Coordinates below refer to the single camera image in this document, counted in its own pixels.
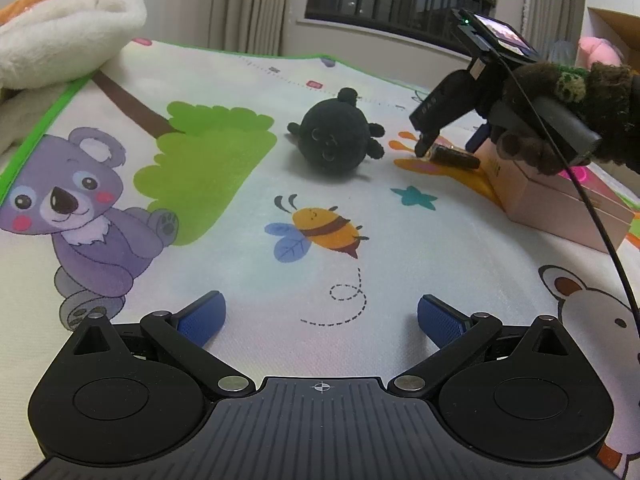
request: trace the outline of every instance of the koala eye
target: koala eye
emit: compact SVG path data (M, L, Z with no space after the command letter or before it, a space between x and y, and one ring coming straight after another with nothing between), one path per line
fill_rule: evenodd
M36 192L29 186L18 186L9 195L9 203L18 211L27 211L36 202Z
M76 171L73 179L74 184L76 184L79 189L88 189L89 191L93 191L99 186L97 177L87 171Z

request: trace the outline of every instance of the ribbed gray surface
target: ribbed gray surface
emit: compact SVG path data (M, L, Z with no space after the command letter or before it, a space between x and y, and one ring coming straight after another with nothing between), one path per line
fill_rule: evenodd
M328 384L318 391L314 386ZM526 469L453 440L421 400L374 379L268 379L220 402L182 447L148 463L91 468L50 460L38 480L612 480L595 461Z

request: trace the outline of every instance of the pink circle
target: pink circle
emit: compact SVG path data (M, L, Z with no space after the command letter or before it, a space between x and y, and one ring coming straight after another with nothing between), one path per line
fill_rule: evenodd
M573 168L571 168L571 170L574 173L574 176L578 179L578 182L584 182L589 178L589 173L587 172L587 168L583 166L574 166ZM560 173L560 176L568 180L571 180L571 177L569 177L569 174L566 171L563 171L562 173Z
M133 38L133 41L135 41L136 43L139 43L140 45L144 45L144 46L153 45L152 41L148 40L146 38Z
M31 227L31 218L27 215L18 215L14 218L14 222L11 224L11 227L14 231L26 231L29 227Z
M101 204L108 204L109 202L113 202L114 196L111 193L107 193L106 191L101 191L95 197L95 199Z

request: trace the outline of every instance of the green tree foliage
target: green tree foliage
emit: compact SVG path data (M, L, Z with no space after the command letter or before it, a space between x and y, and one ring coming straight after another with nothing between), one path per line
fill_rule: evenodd
M247 108L167 107L174 133L157 140L156 164L134 176L136 189L153 198L149 211L174 211L180 227L174 245L187 245L209 230L244 180L276 143L273 119Z

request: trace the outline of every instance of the window sill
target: window sill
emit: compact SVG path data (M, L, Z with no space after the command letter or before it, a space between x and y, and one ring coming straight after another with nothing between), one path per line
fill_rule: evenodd
M322 20L310 20L309 18L299 18L296 20L296 23L299 25L311 25L314 27L341 28L342 30L346 30L348 32L357 32L359 34L366 34L368 36L378 36L386 40L399 41L400 43L406 43L413 46L419 46L420 48L433 50L434 52L438 52L440 54L444 54L456 59L471 61L471 58L469 56L465 56L464 54L460 54L459 52L449 50L448 48L443 48L431 43L425 43L424 41L414 40L413 38L407 38L405 36L400 36L399 34L391 34L390 32L375 30L374 28L358 27L356 25L347 25L345 23L325 22Z

